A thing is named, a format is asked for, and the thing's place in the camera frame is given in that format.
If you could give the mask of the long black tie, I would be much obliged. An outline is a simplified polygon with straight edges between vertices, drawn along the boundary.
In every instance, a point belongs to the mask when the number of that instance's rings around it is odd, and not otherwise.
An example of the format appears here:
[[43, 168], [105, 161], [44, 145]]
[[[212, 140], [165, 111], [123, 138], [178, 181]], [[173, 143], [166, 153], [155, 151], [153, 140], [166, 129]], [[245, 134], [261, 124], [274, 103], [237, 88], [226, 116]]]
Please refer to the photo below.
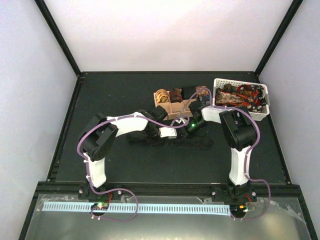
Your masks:
[[208, 150], [212, 147], [214, 141], [209, 137], [193, 136], [193, 137], [177, 137], [177, 138], [161, 138], [148, 137], [145, 134], [131, 133], [126, 136], [126, 140], [130, 144], [140, 144], [150, 147], [168, 147], [180, 149], [200, 149]]

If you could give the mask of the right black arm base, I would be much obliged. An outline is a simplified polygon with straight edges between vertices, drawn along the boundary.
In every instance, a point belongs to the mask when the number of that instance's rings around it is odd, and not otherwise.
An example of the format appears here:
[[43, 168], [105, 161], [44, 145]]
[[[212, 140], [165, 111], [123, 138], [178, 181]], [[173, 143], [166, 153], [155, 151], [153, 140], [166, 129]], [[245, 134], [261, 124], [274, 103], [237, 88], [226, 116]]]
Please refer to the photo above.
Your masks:
[[243, 185], [234, 185], [231, 182], [215, 184], [210, 188], [211, 197], [216, 202], [225, 204], [244, 204], [247, 202], [256, 202], [257, 198], [252, 195], [255, 191], [250, 182]]

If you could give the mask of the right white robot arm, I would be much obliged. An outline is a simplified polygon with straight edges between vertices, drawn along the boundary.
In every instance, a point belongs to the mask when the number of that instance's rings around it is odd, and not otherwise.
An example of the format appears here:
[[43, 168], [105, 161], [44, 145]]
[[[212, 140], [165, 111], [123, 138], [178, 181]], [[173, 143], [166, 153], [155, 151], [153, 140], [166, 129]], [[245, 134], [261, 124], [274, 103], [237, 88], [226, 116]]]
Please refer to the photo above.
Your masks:
[[261, 137], [257, 123], [244, 105], [201, 106], [195, 101], [189, 109], [193, 111], [193, 119], [177, 132], [190, 138], [208, 122], [221, 124], [224, 138], [231, 150], [229, 180], [233, 185], [228, 187], [227, 195], [234, 202], [240, 201], [246, 195], [243, 186], [252, 180], [249, 174], [250, 156]]

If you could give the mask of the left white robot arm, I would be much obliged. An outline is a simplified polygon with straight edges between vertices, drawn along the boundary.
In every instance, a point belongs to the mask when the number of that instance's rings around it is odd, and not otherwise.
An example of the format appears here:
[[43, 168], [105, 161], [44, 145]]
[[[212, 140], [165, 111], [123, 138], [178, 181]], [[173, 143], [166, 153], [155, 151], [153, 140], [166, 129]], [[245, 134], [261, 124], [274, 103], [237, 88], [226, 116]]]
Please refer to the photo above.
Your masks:
[[95, 199], [101, 200], [107, 195], [105, 158], [115, 139], [126, 135], [130, 143], [157, 144], [160, 139], [159, 123], [167, 116], [167, 111], [157, 106], [150, 111], [139, 110], [117, 117], [99, 113], [91, 119], [79, 139], [77, 153], [88, 166], [86, 178], [92, 184], [89, 193]]

